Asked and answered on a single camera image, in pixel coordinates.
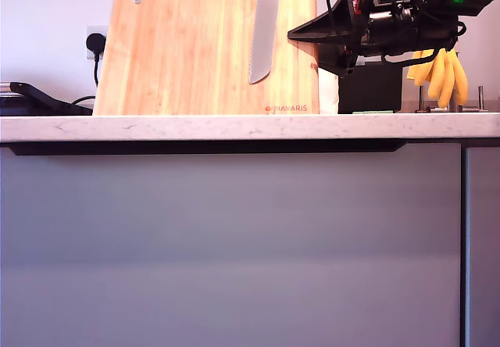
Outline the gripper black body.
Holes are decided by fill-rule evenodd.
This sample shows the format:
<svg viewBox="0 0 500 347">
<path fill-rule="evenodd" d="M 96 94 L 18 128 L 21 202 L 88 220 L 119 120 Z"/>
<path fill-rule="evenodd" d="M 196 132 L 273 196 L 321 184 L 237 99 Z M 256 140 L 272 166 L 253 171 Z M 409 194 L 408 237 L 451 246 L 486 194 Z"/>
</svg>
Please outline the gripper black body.
<svg viewBox="0 0 500 347">
<path fill-rule="evenodd" d="M 415 22 L 417 0 L 354 0 L 355 34 L 350 49 L 356 55 L 372 56 L 391 46 L 398 47 Z"/>
</svg>

